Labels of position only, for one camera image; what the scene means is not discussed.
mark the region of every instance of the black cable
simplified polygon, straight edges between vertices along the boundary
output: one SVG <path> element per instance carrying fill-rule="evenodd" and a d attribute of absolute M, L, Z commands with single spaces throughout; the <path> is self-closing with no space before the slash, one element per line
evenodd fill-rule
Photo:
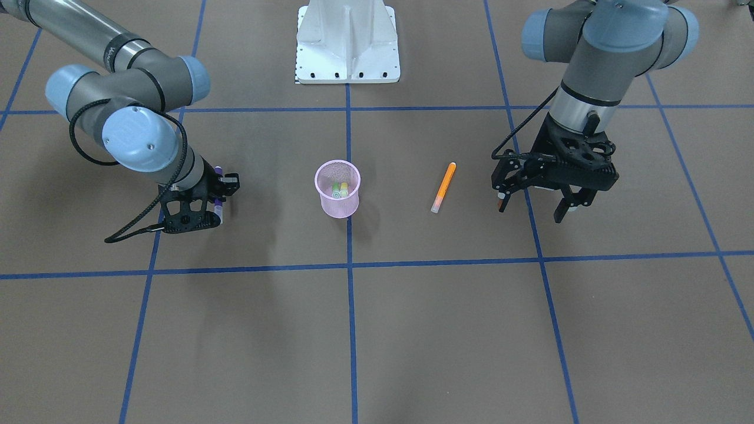
<path fill-rule="evenodd" d="M 500 152 L 500 149 L 502 149 L 503 146 L 505 146 L 505 143 L 507 143 L 508 140 L 510 140 L 511 138 L 513 138 L 513 136 L 516 135 L 516 133 L 518 133 L 519 131 L 521 131 L 521 128 L 524 128 L 524 126 L 526 124 L 528 124 L 529 121 L 531 121 L 539 113 L 539 111 L 541 111 L 542 109 L 544 109 L 544 107 L 550 102 L 550 100 L 552 100 L 553 97 L 555 97 L 555 93 L 557 93 L 557 92 L 558 92 L 558 89 L 556 88 L 552 93 L 550 93 L 549 96 L 547 96 L 547 99 L 545 99 L 544 102 L 542 102 L 539 106 L 537 106 L 536 109 L 534 109 L 534 112 L 532 112 L 532 114 L 529 115 L 529 117 L 527 117 L 526 119 L 523 120 L 523 122 L 521 123 L 521 125 L 519 125 L 518 127 L 516 127 L 515 130 L 511 131 L 510 134 L 508 134 L 507 137 L 505 137 L 505 140 L 503 140 L 503 142 L 500 143 L 499 146 L 495 147 L 495 150 L 492 150 L 492 159 L 498 160 L 498 159 L 503 159 L 503 158 L 514 158 L 514 156 L 511 156 L 511 155 L 507 155 L 507 156 L 506 155 L 498 155 L 498 153 Z M 517 155 L 515 157 L 522 158 L 522 157 L 524 157 L 524 155 Z"/>
<path fill-rule="evenodd" d="M 93 101 L 92 103 L 84 105 L 84 107 L 82 107 L 75 114 L 73 114 L 73 117 L 71 118 L 71 123 L 68 125 L 68 135 L 71 138 L 71 144 L 73 145 L 73 148 L 76 149 L 76 152 L 78 152 L 78 154 L 81 155 L 81 157 L 88 160 L 89 162 L 93 164 L 98 164 L 100 166 L 105 166 L 105 167 L 111 167 L 111 166 L 120 165 L 120 164 L 118 162 L 98 161 L 95 158 L 92 158 L 91 156 L 87 155 L 84 152 L 84 150 L 81 149 L 81 147 L 78 145 L 78 141 L 76 141 L 76 122 L 81 117 L 81 115 L 83 115 L 84 112 L 86 112 L 87 110 L 95 106 L 107 104 L 109 102 L 110 102 L 110 99 L 102 99 L 102 100 L 96 100 L 96 101 Z"/>
<path fill-rule="evenodd" d="M 168 115 L 167 113 L 157 112 L 155 110 L 152 110 L 152 111 L 154 113 L 162 116 L 163 118 L 167 119 L 168 121 L 173 122 L 178 127 L 178 129 L 180 130 L 180 132 L 181 132 L 181 149 L 182 149 L 182 152 L 181 152 L 181 158 L 180 158 L 180 160 L 178 160 L 178 167 L 176 167 L 175 172 L 173 172 L 173 175 L 170 177 L 170 180 L 168 181 L 168 183 L 165 184 L 165 187 L 163 187 L 162 189 L 160 189 L 160 193 L 157 195 L 157 197 L 155 198 L 155 200 L 153 200 L 152 203 L 150 203 L 149 206 L 147 206 L 146 209 L 144 209 L 141 214 L 139 214 L 138 216 L 136 216 L 136 218 L 133 218 L 133 220 L 131 220 L 131 222 L 129 222 L 128 224 L 126 224 L 123 228 L 119 229 L 117 232 L 115 232 L 115 234 L 113 234 L 110 237 L 106 238 L 105 239 L 105 243 L 117 243 L 119 241 L 123 241 L 126 238 L 131 238 L 131 237 L 133 237 L 135 235 L 138 235 L 138 234 L 144 234 L 146 232 L 160 231 L 160 230 L 162 230 L 164 228 L 164 226 L 162 226 L 161 224 L 154 224 L 154 225 L 151 225 L 151 226 L 148 226 L 148 227 L 144 227 L 142 229 L 137 229 L 134 232 L 131 232 L 129 234 L 121 236 L 124 232 L 128 231 L 128 229 L 130 229 L 132 226 L 136 225 L 136 223 L 138 223 L 143 217 L 145 217 L 146 214 L 148 214 L 150 211 L 152 211 L 152 209 L 155 208 L 155 206 L 157 205 L 157 203 L 159 203 L 160 200 L 162 200 L 162 198 L 165 196 L 165 193 L 167 193 L 167 191 L 170 190 L 170 187 L 172 187 L 173 184 L 176 183 L 176 181 L 178 180 L 178 175 L 180 174 L 181 170 L 183 169 L 183 164 L 185 164 L 186 154 L 187 154 L 187 152 L 189 150 L 189 138 L 188 138 L 188 136 L 186 136 L 186 131 L 185 131 L 185 128 L 183 127 L 183 124 L 181 124 L 177 119 L 175 119 L 174 117 Z"/>

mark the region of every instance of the robotic arm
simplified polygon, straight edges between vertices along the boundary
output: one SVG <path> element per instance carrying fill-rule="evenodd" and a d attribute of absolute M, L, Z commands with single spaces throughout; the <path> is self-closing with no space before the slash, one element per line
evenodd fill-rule
<path fill-rule="evenodd" d="M 664 3 L 578 0 L 529 17 L 522 33 L 524 54 L 569 65 L 550 96 L 553 104 L 531 152 L 508 149 L 499 155 L 503 143 L 492 154 L 498 160 L 492 187 L 498 190 L 500 212 L 513 193 L 526 187 L 559 190 L 563 199 L 554 218 L 560 223 L 566 212 L 590 206 L 598 191 L 615 184 L 615 144 L 605 129 L 631 81 L 681 60 L 698 39 L 694 15 Z M 572 186 L 579 190 L 573 192 Z"/>
<path fill-rule="evenodd" d="M 45 29 L 110 72 L 64 66 L 48 80 L 45 95 L 69 121 L 74 146 L 85 158 L 122 164 L 161 185 L 149 209 L 159 202 L 164 221 L 139 232 L 175 234 L 220 224 L 221 217 L 207 205 L 233 195 L 238 174 L 218 174 L 188 145 L 180 123 L 165 113 L 209 94 L 210 78 L 199 60 L 170 58 L 79 0 L 0 0 L 0 12 Z M 178 125 L 181 137 L 168 120 Z M 99 162 L 83 153 L 75 142 L 76 125 L 117 162 Z M 199 211 L 191 209 L 195 201 L 202 203 Z M 180 207 L 171 214 L 167 205 L 173 202 Z M 134 234 L 119 237 L 126 230 L 106 242 Z"/>

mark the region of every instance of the blue joint cap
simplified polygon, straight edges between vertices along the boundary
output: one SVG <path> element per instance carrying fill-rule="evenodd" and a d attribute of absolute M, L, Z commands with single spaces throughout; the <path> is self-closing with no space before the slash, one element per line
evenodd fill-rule
<path fill-rule="evenodd" d="M 204 99 L 210 93 L 210 73 L 207 72 L 207 68 L 201 64 L 199 59 L 193 56 L 179 56 L 188 68 L 188 73 L 191 75 L 191 84 L 193 87 L 193 95 L 191 98 L 191 104 Z"/>
<path fill-rule="evenodd" d="M 128 106 L 107 118 L 102 129 L 105 149 L 136 172 L 165 169 L 178 155 L 178 139 L 167 120 L 153 111 Z"/>
<path fill-rule="evenodd" d="M 544 24 L 552 8 L 529 15 L 521 31 L 521 50 L 529 59 L 547 62 L 544 57 Z"/>
<path fill-rule="evenodd" d="M 697 41 L 699 41 L 699 21 L 697 20 L 697 17 L 688 9 L 679 8 L 676 6 L 670 6 L 670 8 L 676 9 L 677 11 L 681 12 L 681 15 L 683 15 L 684 19 L 686 19 L 686 25 L 688 26 L 686 47 L 683 48 L 683 51 L 681 52 L 681 55 L 678 56 L 678 59 L 673 62 L 676 63 L 684 57 L 688 56 L 688 54 L 691 53 L 695 47 L 697 47 Z"/>
<path fill-rule="evenodd" d="M 612 53 L 644 50 L 662 36 L 667 9 L 660 0 L 599 0 L 584 24 L 584 38 Z"/>
<path fill-rule="evenodd" d="M 71 91 L 81 77 L 92 72 L 94 71 L 91 68 L 84 65 L 66 65 L 50 75 L 47 85 L 44 86 L 44 95 L 49 104 L 66 120 L 70 121 L 66 109 Z"/>

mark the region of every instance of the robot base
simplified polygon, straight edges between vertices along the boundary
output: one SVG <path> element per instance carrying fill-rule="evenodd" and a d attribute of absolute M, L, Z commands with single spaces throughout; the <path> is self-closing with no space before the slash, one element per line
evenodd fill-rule
<path fill-rule="evenodd" d="M 382 0 L 312 0 L 299 9 L 296 83 L 400 79 L 395 10 Z"/>

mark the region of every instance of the marker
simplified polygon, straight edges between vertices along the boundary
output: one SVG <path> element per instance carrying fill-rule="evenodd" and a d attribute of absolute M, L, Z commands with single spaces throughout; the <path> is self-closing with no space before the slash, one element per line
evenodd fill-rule
<path fill-rule="evenodd" d="M 215 167 L 215 174 L 218 174 L 222 177 L 222 168 L 221 167 Z M 215 198 L 215 215 L 220 217 L 220 223 L 222 224 L 222 202 L 220 199 Z"/>
<path fill-rule="evenodd" d="M 440 189 L 437 190 L 437 197 L 434 198 L 434 204 L 432 204 L 431 211 L 434 213 L 440 212 L 440 205 L 443 203 L 443 199 L 445 198 L 445 193 L 448 191 L 448 186 L 450 185 L 450 180 L 453 178 L 453 174 L 455 173 L 455 162 L 450 162 L 448 165 L 448 170 L 445 171 L 445 177 L 443 178 L 443 183 L 440 184 Z"/>

